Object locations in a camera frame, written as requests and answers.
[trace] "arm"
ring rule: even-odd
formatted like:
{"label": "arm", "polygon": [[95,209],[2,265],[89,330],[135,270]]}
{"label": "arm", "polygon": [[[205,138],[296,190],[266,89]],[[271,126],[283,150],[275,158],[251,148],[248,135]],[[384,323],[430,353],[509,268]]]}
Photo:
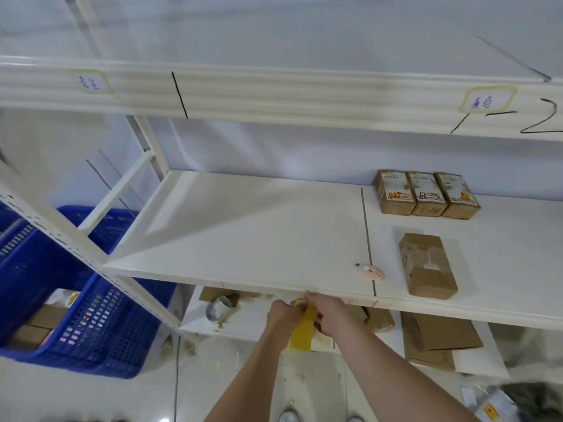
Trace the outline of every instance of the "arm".
{"label": "arm", "polygon": [[339,298],[307,292],[317,328],[338,344],[380,422],[477,422],[461,403],[352,317]]}
{"label": "arm", "polygon": [[204,422],[270,420],[279,357],[306,307],[306,304],[292,307],[281,300],[272,303],[266,328],[256,347]]}

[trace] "flattened cardboard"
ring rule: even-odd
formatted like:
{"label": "flattened cardboard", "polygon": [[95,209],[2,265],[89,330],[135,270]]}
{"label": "flattened cardboard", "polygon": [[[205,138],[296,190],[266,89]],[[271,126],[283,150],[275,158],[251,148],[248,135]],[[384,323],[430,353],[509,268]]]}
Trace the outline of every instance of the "flattened cardboard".
{"label": "flattened cardboard", "polygon": [[434,177],[448,204],[447,209],[442,213],[443,217],[471,219],[481,210],[475,195],[460,175],[437,172],[434,173]]}
{"label": "flattened cardboard", "polygon": [[417,204],[403,171],[380,170],[374,185],[382,213],[410,215],[413,212]]}
{"label": "flattened cardboard", "polygon": [[411,334],[419,350],[482,348],[483,342],[468,319],[411,314]]}
{"label": "flattened cardboard", "polygon": [[434,351],[420,351],[415,344],[412,326],[413,317],[408,312],[401,312],[401,321],[403,324],[403,341],[405,346],[405,359],[411,363],[420,364],[434,369],[447,371],[455,370],[454,357],[449,349],[441,349]]}
{"label": "flattened cardboard", "polygon": [[383,333],[395,327],[395,320],[391,311],[383,308],[364,308],[368,312],[368,319],[364,322],[373,333]]}
{"label": "flattened cardboard", "polygon": [[229,300],[233,304],[233,308],[236,308],[240,298],[258,298],[260,297],[260,295],[260,293],[254,293],[250,291],[238,291],[231,289],[222,289],[220,287],[206,286],[203,287],[201,295],[199,296],[199,300],[202,300],[204,302],[214,302],[217,297],[225,296],[229,298]]}
{"label": "flattened cardboard", "polygon": [[68,308],[43,305],[39,311],[27,322],[29,326],[43,327],[44,329],[56,329],[59,323],[67,315]]}
{"label": "flattened cardboard", "polygon": [[41,345],[50,332],[51,329],[43,327],[21,326],[10,338],[8,348],[32,351]]}
{"label": "flattened cardboard", "polygon": [[364,307],[360,307],[358,305],[346,305],[346,309],[362,323],[365,323],[365,321],[368,319],[368,315],[364,311]]}
{"label": "flattened cardboard", "polygon": [[398,249],[411,295],[445,300],[458,292],[440,237],[408,232]]}
{"label": "flattened cardboard", "polygon": [[415,216],[438,217],[447,208],[447,203],[432,173],[407,171],[406,176],[413,189],[416,207]]}

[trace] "person's right hand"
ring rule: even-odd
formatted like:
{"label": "person's right hand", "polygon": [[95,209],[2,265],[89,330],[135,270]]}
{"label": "person's right hand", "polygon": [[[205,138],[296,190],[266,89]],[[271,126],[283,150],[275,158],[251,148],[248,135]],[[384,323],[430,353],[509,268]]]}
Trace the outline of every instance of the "person's right hand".
{"label": "person's right hand", "polygon": [[314,304],[319,311],[319,319],[315,322],[317,330],[333,339],[345,320],[352,318],[340,298],[307,291],[305,299],[308,303]]}

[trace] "shelf upright post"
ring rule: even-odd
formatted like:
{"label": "shelf upright post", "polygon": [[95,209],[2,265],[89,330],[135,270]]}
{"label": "shelf upright post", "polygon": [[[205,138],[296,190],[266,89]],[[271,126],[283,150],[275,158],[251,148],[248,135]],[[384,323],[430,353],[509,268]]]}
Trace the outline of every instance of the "shelf upright post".
{"label": "shelf upright post", "polygon": [[167,326],[177,329],[180,320],[132,277],[107,275],[102,267],[108,257],[92,240],[27,186],[0,161],[0,201],[17,212],[57,244],[71,252],[89,268],[108,280]]}

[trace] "tiled floor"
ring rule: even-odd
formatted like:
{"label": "tiled floor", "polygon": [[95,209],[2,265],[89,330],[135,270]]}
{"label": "tiled floor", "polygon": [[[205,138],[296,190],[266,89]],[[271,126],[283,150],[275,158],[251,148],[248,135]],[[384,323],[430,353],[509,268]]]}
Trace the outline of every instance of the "tiled floor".
{"label": "tiled floor", "polygon": [[[57,369],[0,362],[2,422],[75,420],[159,422],[174,417],[175,355],[159,347],[161,330],[144,371],[132,380],[80,375]],[[253,343],[208,338],[189,357],[181,347],[177,421],[201,422],[246,361]],[[458,373],[425,370],[460,397]],[[284,354],[272,400],[271,421],[291,404],[303,422],[341,422],[351,414],[376,419],[340,355]]]}

